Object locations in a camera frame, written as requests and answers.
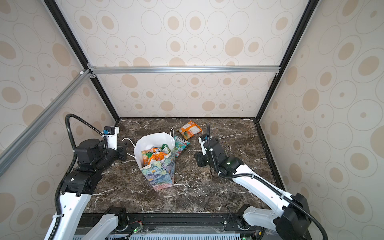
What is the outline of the teal red Fox's packet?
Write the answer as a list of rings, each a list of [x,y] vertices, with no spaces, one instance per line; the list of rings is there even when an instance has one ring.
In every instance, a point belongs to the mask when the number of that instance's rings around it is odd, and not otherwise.
[[[181,152],[188,146],[190,143],[187,140],[182,139],[181,137],[174,136],[175,140],[175,155],[178,158]]]

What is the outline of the large orange snack packet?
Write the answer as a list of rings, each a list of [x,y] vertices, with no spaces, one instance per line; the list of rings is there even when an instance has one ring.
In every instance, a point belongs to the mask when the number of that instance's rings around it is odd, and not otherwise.
[[[160,147],[155,147],[155,148],[151,148],[149,150],[144,150],[142,151],[142,157],[143,157],[143,164],[144,164],[144,167],[147,166],[150,162],[150,157],[154,154],[154,153],[158,153],[158,152],[161,152],[162,149]]]

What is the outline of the white paper bag colourful print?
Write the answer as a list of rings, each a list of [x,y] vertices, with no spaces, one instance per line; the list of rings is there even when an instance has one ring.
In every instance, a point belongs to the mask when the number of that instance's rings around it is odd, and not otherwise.
[[[124,143],[129,143],[134,147],[133,154],[129,154],[129,156],[135,158],[140,171],[156,191],[174,186],[176,166],[176,143],[174,136],[174,129],[171,128],[169,133],[147,135],[140,138],[136,143],[133,143],[129,138],[123,139]],[[161,147],[164,144],[170,149],[164,159],[151,161],[149,165],[145,166],[142,151],[153,147]]]

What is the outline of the red yellow Fox's fruits packet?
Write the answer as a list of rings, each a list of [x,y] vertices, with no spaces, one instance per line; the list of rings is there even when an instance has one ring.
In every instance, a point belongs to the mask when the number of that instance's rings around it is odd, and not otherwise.
[[[149,160],[148,160],[148,166],[152,163],[152,162],[155,162],[155,161],[161,161],[161,160],[164,160],[166,157],[167,157],[168,154],[166,153],[163,153],[163,152],[156,152],[156,153],[153,153]]]

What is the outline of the green tea candy packet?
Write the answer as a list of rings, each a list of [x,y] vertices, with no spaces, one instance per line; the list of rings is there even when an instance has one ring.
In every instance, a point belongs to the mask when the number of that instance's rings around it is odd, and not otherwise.
[[[171,150],[170,150],[170,148],[168,147],[167,144],[163,144],[161,146],[161,151],[162,151],[162,153],[165,153],[165,154],[169,154],[171,152]]]

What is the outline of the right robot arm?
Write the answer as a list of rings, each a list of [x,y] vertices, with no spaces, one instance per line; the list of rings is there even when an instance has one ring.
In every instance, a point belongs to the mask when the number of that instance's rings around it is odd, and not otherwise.
[[[273,230],[283,240],[303,240],[311,224],[317,226],[322,238],[328,234],[322,224],[310,213],[307,199],[301,195],[292,195],[269,183],[256,174],[241,159],[227,156],[217,139],[207,133],[199,137],[202,150],[195,154],[198,166],[210,166],[218,177],[231,180],[243,186],[262,200],[269,209],[244,207],[240,211],[240,220],[248,227],[262,227]]]

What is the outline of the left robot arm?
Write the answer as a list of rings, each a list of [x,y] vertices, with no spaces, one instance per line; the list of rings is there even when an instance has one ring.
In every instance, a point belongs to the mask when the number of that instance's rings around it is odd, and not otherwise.
[[[74,118],[102,137],[88,139],[76,145],[71,128]],[[103,178],[103,172],[115,161],[125,161],[128,146],[118,141],[119,128],[96,127],[75,114],[67,114],[65,125],[73,150],[73,159],[55,192],[56,213],[45,236],[47,240],[71,240],[78,228],[85,207]]]

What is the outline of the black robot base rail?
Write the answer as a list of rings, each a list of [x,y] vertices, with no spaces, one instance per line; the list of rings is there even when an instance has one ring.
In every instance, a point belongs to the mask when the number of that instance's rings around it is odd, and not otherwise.
[[[231,213],[83,214],[75,240],[262,240],[268,231],[283,240],[307,237],[311,220],[297,209],[282,216],[244,205]]]

